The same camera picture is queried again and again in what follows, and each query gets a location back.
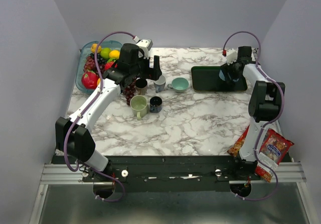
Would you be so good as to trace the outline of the red apple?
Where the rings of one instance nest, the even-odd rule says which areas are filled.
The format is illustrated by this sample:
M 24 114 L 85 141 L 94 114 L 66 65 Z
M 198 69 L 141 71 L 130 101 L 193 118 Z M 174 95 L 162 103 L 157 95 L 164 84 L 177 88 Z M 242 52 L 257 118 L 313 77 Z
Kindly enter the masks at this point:
M 110 61 L 105 64 L 104 70 L 106 71 L 110 68 L 116 68 L 116 67 L 117 67 L 117 63 L 115 61 Z

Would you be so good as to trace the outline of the pink dragon fruit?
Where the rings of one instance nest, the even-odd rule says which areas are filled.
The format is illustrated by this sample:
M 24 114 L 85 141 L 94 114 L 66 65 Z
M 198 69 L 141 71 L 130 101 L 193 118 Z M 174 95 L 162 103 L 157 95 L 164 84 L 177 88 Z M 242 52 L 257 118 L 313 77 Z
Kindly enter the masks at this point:
M 86 89 L 95 89 L 99 76 L 93 71 L 86 71 L 81 78 L 81 82 Z

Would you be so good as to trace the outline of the yellow mango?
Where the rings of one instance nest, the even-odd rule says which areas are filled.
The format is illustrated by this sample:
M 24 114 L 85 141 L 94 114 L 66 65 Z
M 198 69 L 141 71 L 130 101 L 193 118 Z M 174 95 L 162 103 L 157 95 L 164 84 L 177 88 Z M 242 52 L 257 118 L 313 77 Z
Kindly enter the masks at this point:
M 120 56 L 120 51 L 118 51 L 118 50 L 112 50 L 109 52 L 110 59 L 118 59 L 119 56 Z

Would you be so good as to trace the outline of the teal green cup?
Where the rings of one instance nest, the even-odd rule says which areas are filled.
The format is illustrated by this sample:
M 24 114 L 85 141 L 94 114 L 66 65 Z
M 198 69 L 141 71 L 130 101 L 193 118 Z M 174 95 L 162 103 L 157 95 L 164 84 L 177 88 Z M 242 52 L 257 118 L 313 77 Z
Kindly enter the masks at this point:
M 174 90 L 177 93 L 183 93 L 189 88 L 189 82 L 183 77 L 177 77 L 168 84 L 168 88 Z

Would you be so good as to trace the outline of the grey-blue mug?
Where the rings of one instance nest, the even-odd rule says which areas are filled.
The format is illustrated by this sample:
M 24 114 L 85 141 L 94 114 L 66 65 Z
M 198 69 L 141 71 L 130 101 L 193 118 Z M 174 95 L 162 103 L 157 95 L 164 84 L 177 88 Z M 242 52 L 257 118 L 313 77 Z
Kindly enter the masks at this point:
M 155 92 L 159 93 L 161 91 L 164 91 L 165 85 L 166 85 L 166 78 L 165 76 L 161 75 L 158 80 L 153 82 L 155 87 Z

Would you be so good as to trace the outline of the small yellow-brown fruit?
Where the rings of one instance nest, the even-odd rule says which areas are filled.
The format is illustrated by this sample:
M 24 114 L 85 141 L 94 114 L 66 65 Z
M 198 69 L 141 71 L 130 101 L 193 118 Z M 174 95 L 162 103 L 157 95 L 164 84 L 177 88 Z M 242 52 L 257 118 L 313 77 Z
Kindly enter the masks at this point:
M 102 50 L 102 47 L 100 45 L 98 45 L 96 43 L 92 44 L 92 46 L 91 46 L 92 53 L 95 53 L 95 52 L 100 53 L 101 50 Z

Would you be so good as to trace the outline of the blue-red snack packet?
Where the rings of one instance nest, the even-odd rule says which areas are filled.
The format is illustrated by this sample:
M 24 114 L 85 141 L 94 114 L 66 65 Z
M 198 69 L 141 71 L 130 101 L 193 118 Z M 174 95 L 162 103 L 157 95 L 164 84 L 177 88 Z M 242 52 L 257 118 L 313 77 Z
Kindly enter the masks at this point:
M 267 182 L 270 182 L 274 171 L 294 143 L 285 139 L 273 129 L 269 129 L 263 139 L 263 143 L 258 154 L 258 163 L 255 174 Z

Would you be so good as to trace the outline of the aluminium frame rail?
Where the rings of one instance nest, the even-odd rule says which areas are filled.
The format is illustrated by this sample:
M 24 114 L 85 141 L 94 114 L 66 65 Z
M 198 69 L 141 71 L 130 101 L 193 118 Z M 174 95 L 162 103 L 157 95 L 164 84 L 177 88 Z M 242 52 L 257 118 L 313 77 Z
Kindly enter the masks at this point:
M 308 223 L 296 183 L 282 183 L 277 193 L 246 202 L 226 192 L 130 193 L 104 203 L 92 185 L 64 165 L 43 169 L 31 223 Z

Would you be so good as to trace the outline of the grapes in bin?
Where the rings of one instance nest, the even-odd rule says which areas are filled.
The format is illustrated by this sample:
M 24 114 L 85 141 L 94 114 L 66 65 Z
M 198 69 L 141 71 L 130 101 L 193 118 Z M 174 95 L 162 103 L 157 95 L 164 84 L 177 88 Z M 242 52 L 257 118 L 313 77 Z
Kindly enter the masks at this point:
M 103 59 L 100 54 L 97 54 L 97 62 L 98 67 L 95 64 L 94 54 L 91 53 L 86 57 L 86 62 L 83 68 L 83 71 L 93 71 L 98 75 L 98 72 L 100 71 L 101 74 L 104 72 L 105 64 L 107 63 L 107 60 Z

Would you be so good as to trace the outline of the red snack packet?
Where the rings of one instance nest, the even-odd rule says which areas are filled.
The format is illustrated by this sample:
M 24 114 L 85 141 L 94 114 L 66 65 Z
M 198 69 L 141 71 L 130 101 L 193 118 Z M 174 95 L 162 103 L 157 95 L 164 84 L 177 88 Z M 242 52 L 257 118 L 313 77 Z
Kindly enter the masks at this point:
M 245 142 L 245 138 L 247 136 L 249 130 L 249 126 L 246 128 L 246 130 L 243 132 L 243 134 L 237 139 L 237 141 L 234 143 L 234 145 L 227 151 L 227 153 L 233 157 L 236 157 L 239 153 L 241 147 L 243 146 Z

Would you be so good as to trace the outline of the light blue mug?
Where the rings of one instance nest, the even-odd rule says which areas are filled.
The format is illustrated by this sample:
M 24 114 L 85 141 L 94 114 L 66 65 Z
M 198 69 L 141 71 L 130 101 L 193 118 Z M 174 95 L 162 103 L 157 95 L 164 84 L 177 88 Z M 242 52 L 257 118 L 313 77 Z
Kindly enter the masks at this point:
M 221 69 L 221 70 L 219 71 L 219 77 L 220 77 L 220 79 L 221 79 L 222 81 L 226 81 L 226 71 L 223 70 L 223 69 Z

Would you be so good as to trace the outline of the dark blue mug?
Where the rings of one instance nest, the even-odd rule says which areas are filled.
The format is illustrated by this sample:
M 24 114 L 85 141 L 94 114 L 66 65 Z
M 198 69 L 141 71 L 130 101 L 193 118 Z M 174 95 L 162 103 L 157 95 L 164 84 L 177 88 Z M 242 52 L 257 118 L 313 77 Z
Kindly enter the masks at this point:
M 163 100 L 159 96 L 154 96 L 149 101 L 149 112 L 159 113 L 162 110 Z

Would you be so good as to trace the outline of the brown mug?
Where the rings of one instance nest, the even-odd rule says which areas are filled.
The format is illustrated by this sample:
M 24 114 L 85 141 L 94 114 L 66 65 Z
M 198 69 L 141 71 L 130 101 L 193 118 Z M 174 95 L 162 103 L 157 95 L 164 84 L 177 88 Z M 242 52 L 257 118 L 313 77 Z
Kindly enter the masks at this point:
M 145 95 L 147 93 L 147 80 L 143 78 L 138 78 L 135 81 L 135 88 L 138 95 Z

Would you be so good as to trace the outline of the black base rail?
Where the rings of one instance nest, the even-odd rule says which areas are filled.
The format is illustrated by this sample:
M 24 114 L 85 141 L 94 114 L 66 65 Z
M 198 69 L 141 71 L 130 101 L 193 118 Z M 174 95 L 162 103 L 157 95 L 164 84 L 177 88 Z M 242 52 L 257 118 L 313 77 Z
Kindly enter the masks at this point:
M 117 191 L 230 191 L 230 182 L 258 181 L 256 163 L 232 156 L 110 156 L 104 173 L 123 186 Z

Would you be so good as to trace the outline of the light green mug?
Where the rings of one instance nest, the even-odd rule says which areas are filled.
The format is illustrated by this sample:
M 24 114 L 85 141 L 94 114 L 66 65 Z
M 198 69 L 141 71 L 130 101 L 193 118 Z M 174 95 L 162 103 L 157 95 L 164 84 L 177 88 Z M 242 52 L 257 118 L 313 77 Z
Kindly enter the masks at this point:
M 136 95 L 130 100 L 130 107 L 137 120 L 141 120 L 148 113 L 147 99 L 143 95 Z

